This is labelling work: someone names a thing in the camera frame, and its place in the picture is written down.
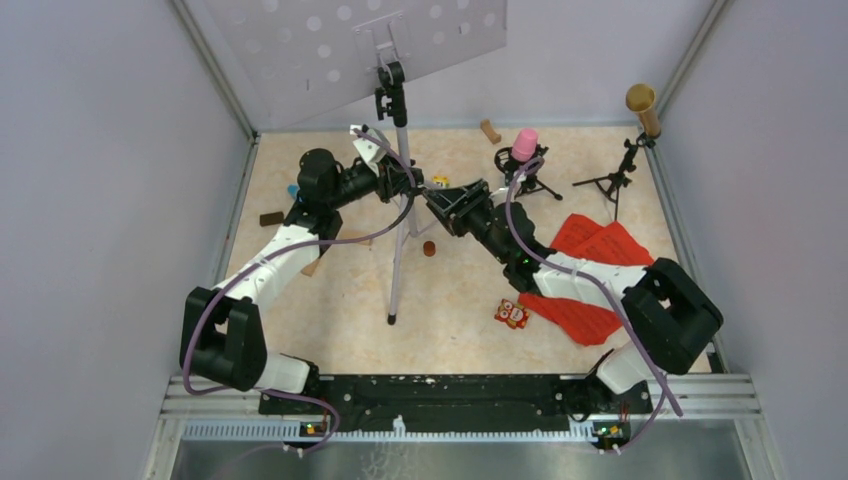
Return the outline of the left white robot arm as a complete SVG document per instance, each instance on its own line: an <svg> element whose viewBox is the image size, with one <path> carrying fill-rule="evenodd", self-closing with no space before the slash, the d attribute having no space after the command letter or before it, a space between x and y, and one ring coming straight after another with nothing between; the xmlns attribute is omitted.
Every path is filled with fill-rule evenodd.
<svg viewBox="0 0 848 480"><path fill-rule="evenodd" d="M299 161L297 198L271 240L236 274L187 296L179 363L185 378L213 382L214 390L276 390L297 413L319 404L320 386L309 379L309 362L269 352L262 315L286 285L334 244L342 207L375 194L387 202L412 198L423 185L413 162L369 145L345 167L323 148Z"/></svg>

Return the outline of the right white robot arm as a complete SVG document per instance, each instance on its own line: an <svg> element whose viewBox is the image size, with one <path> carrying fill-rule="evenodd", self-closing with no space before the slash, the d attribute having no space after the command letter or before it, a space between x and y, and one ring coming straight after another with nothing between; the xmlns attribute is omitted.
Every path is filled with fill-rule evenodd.
<svg viewBox="0 0 848 480"><path fill-rule="evenodd" d="M589 404L612 412L636 384L687 374L724 324L718 307L675 261L622 266L569 256L536 241L535 225L515 201L497 203L486 181L421 191L453 236L471 235L520 293L572 300L616 314L630 338L600 361L586 385Z"/></svg>

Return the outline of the lilac music stand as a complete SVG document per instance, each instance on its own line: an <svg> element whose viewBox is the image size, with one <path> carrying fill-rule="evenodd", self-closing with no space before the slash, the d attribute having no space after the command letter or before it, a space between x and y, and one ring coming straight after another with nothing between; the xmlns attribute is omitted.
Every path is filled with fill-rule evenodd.
<svg viewBox="0 0 848 480"><path fill-rule="evenodd" d="M251 129L279 132L371 99L412 162L405 86L506 43L503 1L192 1L212 57ZM410 223L412 198L401 200Z"/></svg>

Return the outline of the red sheet music page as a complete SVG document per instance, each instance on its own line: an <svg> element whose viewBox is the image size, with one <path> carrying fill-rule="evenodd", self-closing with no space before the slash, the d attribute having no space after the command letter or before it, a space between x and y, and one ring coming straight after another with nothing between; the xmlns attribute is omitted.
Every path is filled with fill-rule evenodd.
<svg viewBox="0 0 848 480"><path fill-rule="evenodd" d="M584 226L581 231L584 237L568 250L569 255L621 266L648 266L654 262L649 251L619 223L602 226L588 220Z"/></svg>
<svg viewBox="0 0 848 480"><path fill-rule="evenodd" d="M603 227L580 214L571 214L551 242L551 247L567 255L583 257L579 247ZM581 346L604 344L621 323L608 309L576 300L543 298L528 293L518 296L524 307L559 326L572 341Z"/></svg>

